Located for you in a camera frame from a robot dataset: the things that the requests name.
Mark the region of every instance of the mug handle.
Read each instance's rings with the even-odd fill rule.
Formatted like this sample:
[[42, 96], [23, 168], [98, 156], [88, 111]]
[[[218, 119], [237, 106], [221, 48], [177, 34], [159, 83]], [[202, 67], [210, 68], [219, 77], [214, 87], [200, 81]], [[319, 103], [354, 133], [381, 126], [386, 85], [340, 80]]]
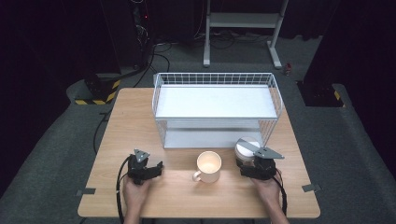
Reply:
[[194, 175], [192, 176], [192, 180], [195, 181], [195, 182], [200, 181], [200, 180], [201, 180], [201, 177], [198, 176], [198, 175], [200, 175], [200, 174], [201, 174], [201, 171], [195, 172]]

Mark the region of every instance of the wrist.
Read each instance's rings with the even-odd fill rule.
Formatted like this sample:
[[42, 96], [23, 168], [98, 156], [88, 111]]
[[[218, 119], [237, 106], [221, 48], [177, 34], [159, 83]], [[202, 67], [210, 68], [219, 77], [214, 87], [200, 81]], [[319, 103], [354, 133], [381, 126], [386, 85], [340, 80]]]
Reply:
[[140, 219], [140, 210], [141, 206], [128, 207], [123, 224], [138, 224]]

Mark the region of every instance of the human hand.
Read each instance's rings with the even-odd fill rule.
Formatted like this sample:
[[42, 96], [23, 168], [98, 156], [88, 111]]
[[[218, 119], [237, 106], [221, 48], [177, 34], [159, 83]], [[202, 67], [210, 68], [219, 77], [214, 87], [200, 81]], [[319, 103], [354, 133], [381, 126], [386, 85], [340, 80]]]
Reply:
[[[280, 183], [280, 174], [276, 172], [275, 179]], [[280, 187], [274, 179], [260, 180], [250, 178], [265, 204], [279, 204]]]
[[[282, 183], [282, 179], [280, 177], [280, 171], [276, 172], [274, 178]], [[264, 204], [264, 207], [271, 218], [271, 222], [273, 224], [289, 224], [288, 219], [283, 213], [280, 202], [279, 202], [279, 193], [280, 186], [275, 182], [274, 179], [268, 180], [259, 180], [250, 178], [251, 181], [256, 186], [257, 191], [259, 192], [260, 198]]]
[[139, 223], [140, 211], [148, 196], [150, 183], [151, 179], [145, 180], [143, 185], [136, 185], [131, 177], [124, 177], [122, 193], [127, 207], [124, 224]]

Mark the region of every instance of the white shelf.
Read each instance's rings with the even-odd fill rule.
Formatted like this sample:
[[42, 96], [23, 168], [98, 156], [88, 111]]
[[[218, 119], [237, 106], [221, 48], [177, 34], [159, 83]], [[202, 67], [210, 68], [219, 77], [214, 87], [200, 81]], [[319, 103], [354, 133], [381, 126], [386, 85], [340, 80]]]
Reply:
[[276, 28], [278, 13], [215, 13], [210, 14], [211, 27]]
[[276, 119], [266, 85], [162, 85], [156, 119]]

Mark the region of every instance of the wooden table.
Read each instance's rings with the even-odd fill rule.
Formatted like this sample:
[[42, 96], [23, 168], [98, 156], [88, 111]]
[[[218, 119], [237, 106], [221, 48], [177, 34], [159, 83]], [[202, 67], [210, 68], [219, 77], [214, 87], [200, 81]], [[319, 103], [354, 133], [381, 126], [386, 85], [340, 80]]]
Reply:
[[[233, 148], [163, 149], [151, 110], [152, 94], [152, 88], [120, 90], [86, 187], [96, 191], [83, 195], [79, 215], [118, 216], [117, 174], [138, 148], [151, 154], [148, 167], [159, 161], [164, 164], [163, 175], [152, 182], [141, 217], [268, 217], [253, 184], [240, 175]], [[302, 189], [310, 180], [286, 109], [267, 146], [286, 158], [276, 160], [276, 167], [282, 171], [288, 194], [288, 217], [318, 217], [315, 193]], [[222, 159], [220, 178], [213, 184], [191, 180], [196, 159], [206, 150], [216, 151]]]

